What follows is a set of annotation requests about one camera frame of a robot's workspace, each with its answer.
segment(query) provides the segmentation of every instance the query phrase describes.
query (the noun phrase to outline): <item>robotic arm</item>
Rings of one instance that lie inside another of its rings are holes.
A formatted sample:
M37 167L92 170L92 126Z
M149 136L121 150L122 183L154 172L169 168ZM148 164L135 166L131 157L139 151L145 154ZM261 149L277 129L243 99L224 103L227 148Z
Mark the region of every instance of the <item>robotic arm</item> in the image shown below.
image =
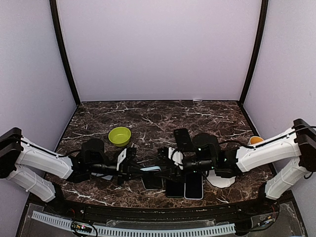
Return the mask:
M278 199L288 188L310 172L316 171L316 132L302 119L285 132L252 146L222 151L215 136L198 134L193 138L196 159L184 158L184 170L208 171L208 181L215 187L229 187L235 177L258 166L284 158L290 162L266 182L264 197Z
M104 154L104 143L91 139L82 144L76 157L60 155L32 143L23 137L19 128L13 128L0 137L0 178L6 178L31 192L45 202L62 197L60 187L44 180L27 166L54 174L70 182L90 179L91 173L117 175L118 184L134 178L139 166L133 163L135 148L125 148L118 162L110 163Z
M185 157L180 149L159 149L159 165L163 169L155 176L179 182L184 181L186 173L207 171L209 182L224 188L243 172L294 157L276 177L262 186L265 198L274 200L305 174L316 171L316 132L302 119L295 120L292 128L276 137L229 151L222 151L217 137L207 133L198 134L192 142L194 150L190 152L195 152L194 156ZM13 128L0 137L0 178L11 180L50 202L62 196L60 187L42 179L25 165L75 183L90 179L91 173L115 175L119 185L146 174L141 170L143 167L133 161L135 148L125 148L115 162L110 162L104 154L104 142L100 139L83 143L81 150L75 152L79 152L75 157L51 152L24 138L20 129Z

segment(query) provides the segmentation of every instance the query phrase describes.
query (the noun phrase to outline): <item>dark marble surface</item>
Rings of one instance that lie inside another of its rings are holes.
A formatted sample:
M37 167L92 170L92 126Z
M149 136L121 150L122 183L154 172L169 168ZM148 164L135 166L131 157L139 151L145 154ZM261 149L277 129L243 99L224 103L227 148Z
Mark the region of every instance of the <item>dark marble surface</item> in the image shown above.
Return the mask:
M113 157L118 148L110 143L108 134L118 126L126 126L131 130L129 145L137 147L136 161L144 166L155 164L157 148L176 147L173 130L177 128L186 127L191 137L207 132L218 136L219 141L237 139L247 143L252 136L236 102L89 102L78 108L58 152L63 154L79 149L82 142L100 138L105 142L106 155ZM69 183L50 174L47 174L46 179L61 185L68 200L119 207L180 208L254 199L260 185L271 177L270 168L264 165L237 177L229 188L218 189L204 182L203 200L166 198L164 190L146 191L141 180L118 186L116 179L92 179L79 184Z

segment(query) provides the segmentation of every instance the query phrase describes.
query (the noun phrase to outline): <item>white wall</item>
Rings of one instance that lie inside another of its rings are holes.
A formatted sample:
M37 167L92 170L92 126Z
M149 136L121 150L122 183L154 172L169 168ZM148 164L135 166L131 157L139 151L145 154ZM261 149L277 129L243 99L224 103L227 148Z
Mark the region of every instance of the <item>white wall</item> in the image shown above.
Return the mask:
M316 124L316 1L270 1L263 41L245 108L268 138L304 119ZM285 162L276 163L277 170ZM316 176L293 188L311 236L316 233Z
M17 126L54 150L75 109L58 51L49 1L0 4L0 134ZM13 237L27 193L0 180L0 236Z
M82 101L239 99L260 0L58 3Z

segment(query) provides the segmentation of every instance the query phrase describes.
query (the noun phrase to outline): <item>phone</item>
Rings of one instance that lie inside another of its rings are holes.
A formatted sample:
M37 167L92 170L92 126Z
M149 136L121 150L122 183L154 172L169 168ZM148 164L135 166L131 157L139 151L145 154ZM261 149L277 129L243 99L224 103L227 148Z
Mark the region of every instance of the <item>phone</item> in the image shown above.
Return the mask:
M179 128L173 131L177 147L182 152L194 152L194 146L186 128Z
M141 168L143 171L148 171L142 176L143 186L146 190L157 190L163 188L162 178L156 177L154 174L161 171L159 166Z
M166 197L167 198L183 198L184 197L184 183L173 182L166 179Z
M191 200L203 199L203 176L201 173L195 172L186 175L184 198Z

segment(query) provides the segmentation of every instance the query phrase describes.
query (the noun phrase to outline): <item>black cable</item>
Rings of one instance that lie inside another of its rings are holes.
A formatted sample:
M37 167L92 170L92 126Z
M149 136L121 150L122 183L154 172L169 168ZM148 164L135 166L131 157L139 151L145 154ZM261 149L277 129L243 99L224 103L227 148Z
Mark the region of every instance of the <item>black cable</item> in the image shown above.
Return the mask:
M243 211L243 210L238 210L238 212L241 212L242 214L245 214L247 216L255 216L255 215L258 215L259 213L258 212L246 212L246 211Z
M81 152L81 149L70 151L62 156L59 156L59 157L67 157L67 156L70 156L71 154L76 153L76 152Z
M49 209L51 210L51 211L53 211L56 215L58 215L58 216L60 216L61 214L60 213L58 213L57 211L55 211L51 206L49 206L49 205L45 205L46 207L49 207ZM91 226L93 229L94 229L94 231L95 231L95 236L94 237L98 237L98 230L97 230L97 228L95 228L95 226L93 225L93 224L91 224L91 223L89 223L89 222L85 222L84 220L81 220L81 219L78 219L78 218L71 218L72 220L73 220L73 222L80 222L80 223L83 223L83 224L86 224L86 225L89 225L89 226Z
M201 172L201 174L202 174L202 176L206 179L207 183L209 183L211 186L213 186L213 185L211 184L211 182L207 179L208 174L204 174L204 172Z
M242 143L241 141L237 141L237 140L227 140L227 141L224 141L224 142L220 142L219 145L225 144L225 143L237 143L237 144L239 144L239 145L241 145L243 147L253 149L253 146L248 146L248 145Z
M47 153L47 154L49 154L49 155L51 155L51 156L54 156L54 157L56 156L55 153L52 153L52 152L50 152L50 151L47 151L47 150L45 150L45 149L43 149L43 148L41 148L41 147L38 147L38 146L36 146L36 145L33 145L33 144L31 144L31 143L28 143L28 142L26 142L26 141L24 141L24 140L22 140L22 139L16 138L16 137L7 137L7 138L4 138L4 139L0 140L0 143L1 143L1 142L5 142L5 141L9 141L9 140L14 140L14 141L17 141L17 142L22 142L22 143L24 143L24 144L28 144L30 147L36 148L36 149L38 149L38 150L40 150L40 151L42 151L42 152L45 152L45 153ZM69 156L69 155L71 155L71 154L73 154L73 153L80 152L80 151L81 151L80 149L77 149L77 150L70 151L70 152L66 153L65 155L60 155L60 154L57 154L57 155L58 155L58 157L62 158L62 157L67 157L67 156Z
M311 178L311 176L313 175L313 173L314 173L314 172L311 172L311 173L309 174L309 176L307 176L307 177L306 177L306 175L304 175L304 179L309 179L309 178Z
M277 200L277 203L278 203L277 216L276 216L276 218L274 219L274 221L272 221L272 223L269 224L267 227L256 230L258 227L260 227L261 223L266 222L266 220L265 220L265 221L259 222L256 226L254 226L254 227L252 227L252 228L250 228L250 229L248 229L248 230L239 230L239 229L236 229L236 232L258 232L258 231L265 231L265 230L267 230L268 228L270 228L272 225L274 225L275 222L277 222L277 219L278 219L278 217L279 217L279 215L280 215L280 202L279 202L279 199Z
M290 136L290 135L292 135L293 133L296 133L296 132L299 132L299 131L302 131L302 130L305 130L305 129L309 129L309 128L316 128L316 126L302 127L302 128L300 128L300 129L294 130L294 131L292 131L292 132L290 132L290 133L287 133L287 134L285 134L285 135L283 135L283 136L277 137L276 139L273 139L273 140L271 140L271 141L268 141L268 142L259 144L259 145L257 145L257 146L256 146L256 145L248 146L248 145L243 144L241 141L236 141L236 140L227 140L227 141L224 141L224 142L220 142L219 144L238 143L238 144L240 144L240 145L243 146L243 147L246 147L246 148L249 148L249 149L256 149L256 148L259 148L259 147L263 147L263 146L265 146L265 145L267 145L267 144L269 144L269 143L275 142L275 141L277 141L277 140L283 139L284 137Z

